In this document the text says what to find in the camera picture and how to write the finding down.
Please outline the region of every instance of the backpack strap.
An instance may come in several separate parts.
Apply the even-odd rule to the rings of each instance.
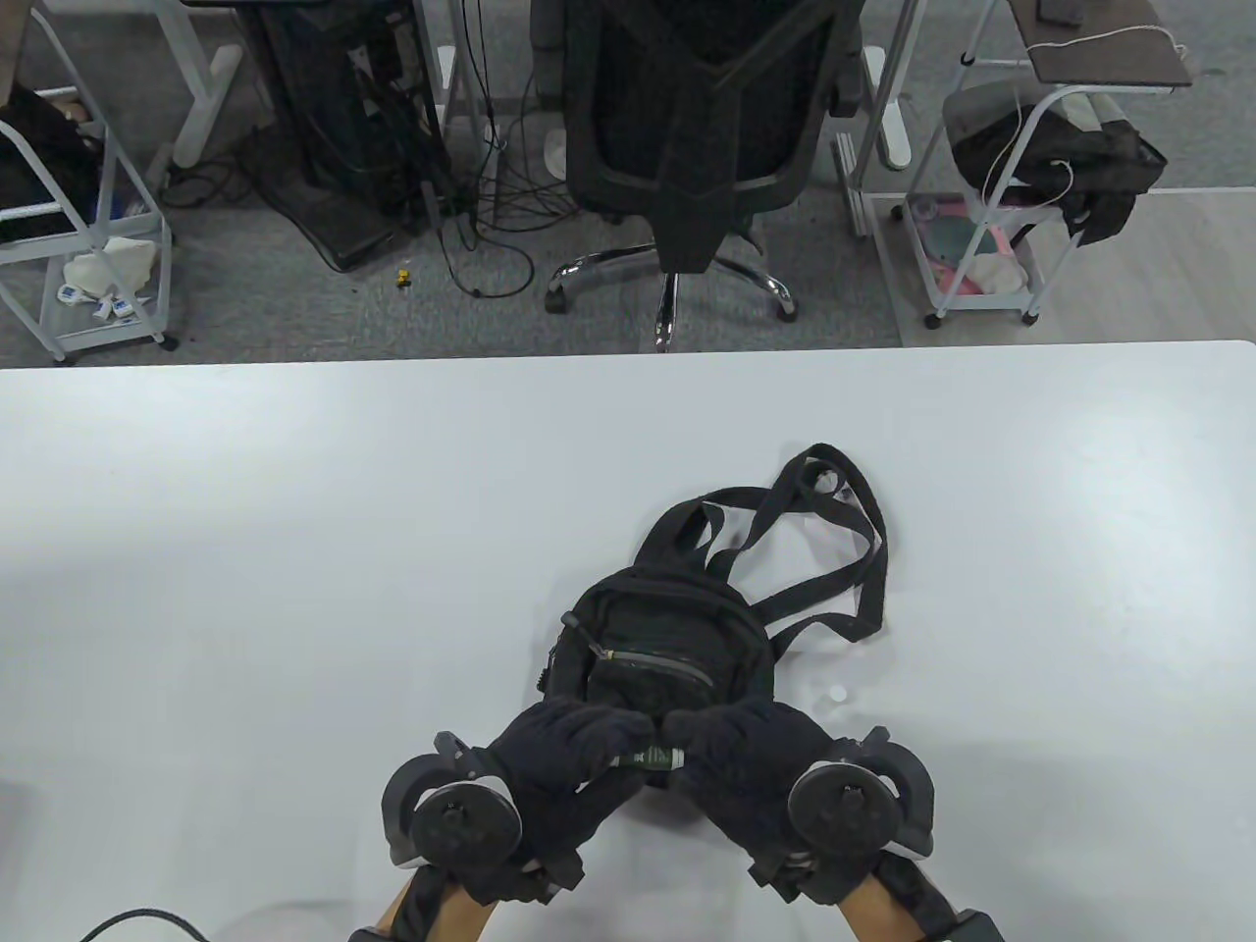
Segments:
[[[830,474],[836,479],[834,489],[818,490],[820,480]],[[845,487],[858,497],[859,506],[842,500]],[[722,549],[706,561],[725,524],[721,506],[752,510],[755,515],[741,545]],[[637,563],[683,565],[697,571],[703,570],[705,563],[707,575],[727,582],[740,555],[759,543],[784,514],[815,514],[834,526],[857,534],[868,548],[854,563],[791,585],[751,605],[764,624],[772,624],[857,585],[862,587],[854,615],[836,612],[811,615],[777,632],[772,638],[776,657],[780,658],[811,624],[823,624],[850,642],[863,641],[880,631],[889,568],[885,521],[867,479],[850,458],[831,445],[813,445],[794,457],[781,468],[771,487],[727,487],[677,504],[651,530],[637,554]],[[710,538],[698,543],[707,530]]]

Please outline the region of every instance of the chair wheel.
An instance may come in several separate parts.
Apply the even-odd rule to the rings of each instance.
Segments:
[[[550,314],[566,314],[570,310],[566,305],[566,291],[561,285],[554,291],[545,293],[545,310]]]

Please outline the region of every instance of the hand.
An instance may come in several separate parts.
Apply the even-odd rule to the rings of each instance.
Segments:
[[[592,838],[646,784],[644,772],[612,769],[610,760],[641,752],[653,740],[654,725],[643,713],[550,700],[525,710],[491,746],[476,750],[501,775],[522,819],[516,857],[546,863]]]
[[[755,860],[808,849],[790,824],[786,800],[833,740],[805,713],[767,700],[676,710],[663,720],[662,745],[685,750],[672,788]]]

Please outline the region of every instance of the forearm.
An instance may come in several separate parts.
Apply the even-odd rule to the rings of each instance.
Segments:
[[[426,938],[417,939],[411,938],[416,933],[409,929],[403,913],[409,892],[411,884],[407,883],[388,907],[388,912],[376,923],[376,932],[379,936],[394,942],[476,942],[496,906],[496,903],[480,906],[462,887],[451,883],[441,896],[441,908],[431,932]]]
[[[916,919],[894,902],[875,877],[868,877],[838,908],[859,942],[919,942],[924,938]]]

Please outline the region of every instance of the chrome chair leg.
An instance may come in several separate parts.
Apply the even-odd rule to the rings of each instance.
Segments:
[[[681,276],[671,273],[663,280],[663,296],[658,299],[658,317],[654,318],[654,353],[667,353],[676,333],[676,295]]]
[[[742,281],[749,281],[755,288],[767,291],[767,294],[775,298],[777,320],[782,320],[786,324],[793,324],[798,320],[798,301],[794,300],[794,295],[790,294],[789,288],[786,288],[784,283],[764,271],[755,271],[752,268],[742,265],[740,261],[734,261],[732,259],[716,256],[715,261],[716,265],[722,268],[725,271],[740,278]]]
[[[641,255],[649,255],[653,251],[654,244],[644,242],[642,245],[629,245],[627,249],[609,249],[604,252],[590,252],[589,255],[582,255],[579,259],[561,265],[554,271],[553,275],[550,275],[549,284],[545,286],[545,310],[550,314],[566,314],[569,306],[565,283],[578,275],[592,271],[600,265],[608,265],[610,263]]]

